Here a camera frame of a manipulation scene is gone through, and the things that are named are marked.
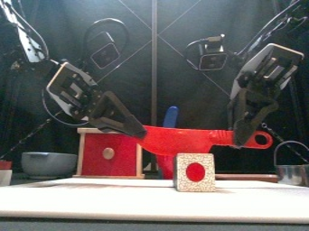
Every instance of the white table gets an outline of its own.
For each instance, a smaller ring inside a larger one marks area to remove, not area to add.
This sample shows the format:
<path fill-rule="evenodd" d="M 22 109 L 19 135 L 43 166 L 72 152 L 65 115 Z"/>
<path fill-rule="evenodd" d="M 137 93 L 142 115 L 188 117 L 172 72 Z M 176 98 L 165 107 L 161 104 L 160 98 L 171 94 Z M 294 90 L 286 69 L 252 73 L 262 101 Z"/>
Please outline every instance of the white table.
<path fill-rule="evenodd" d="M 0 226 L 17 217 L 22 222 L 90 220 L 105 226 L 110 221 L 144 227 L 215 224 L 235 230 L 303 230 L 309 224 L 309 188 L 262 181 L 217 180 L 216 192 L 185 193 L 175 191 L 171 180 L 72 178 L 2 187 L 0 195 Z"/>

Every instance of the red circle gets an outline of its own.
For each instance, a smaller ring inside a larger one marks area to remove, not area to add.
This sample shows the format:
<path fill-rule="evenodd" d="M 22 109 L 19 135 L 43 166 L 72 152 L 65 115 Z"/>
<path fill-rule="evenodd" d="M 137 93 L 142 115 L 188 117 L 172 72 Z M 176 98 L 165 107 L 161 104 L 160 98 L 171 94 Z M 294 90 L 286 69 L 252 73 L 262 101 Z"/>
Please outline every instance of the red circle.
<path fill-rule="evenodd" d="M 188 180 L 197 182 L 204 177 L 204 167 L 200 163 L 192 162 L 185 170 Z"/>

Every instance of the wooden box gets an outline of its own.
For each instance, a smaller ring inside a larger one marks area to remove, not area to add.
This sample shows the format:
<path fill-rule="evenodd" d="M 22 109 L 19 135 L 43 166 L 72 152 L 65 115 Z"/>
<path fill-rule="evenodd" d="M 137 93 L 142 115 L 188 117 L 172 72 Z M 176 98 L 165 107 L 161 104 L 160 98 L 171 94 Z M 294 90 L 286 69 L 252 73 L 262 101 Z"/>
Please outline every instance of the wooden box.
<path fill-rule="evenodd" d="M 96 128 L 78 128 L 80 152 L 74 177 L 142 178 L 141 147 L 134 140 Z"/>

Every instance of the gray bowl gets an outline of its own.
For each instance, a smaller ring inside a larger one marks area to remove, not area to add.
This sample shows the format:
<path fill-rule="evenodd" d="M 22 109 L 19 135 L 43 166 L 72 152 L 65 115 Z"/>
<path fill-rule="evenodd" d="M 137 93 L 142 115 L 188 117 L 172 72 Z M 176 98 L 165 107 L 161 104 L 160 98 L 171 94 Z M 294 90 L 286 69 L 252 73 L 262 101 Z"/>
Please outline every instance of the gray bowl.
<path fill-rule="evenodd" d="M 21 169 L 31 179 L 54 179 L 72 175 L 77 155 L 57 152 L 23 152 Z"/>

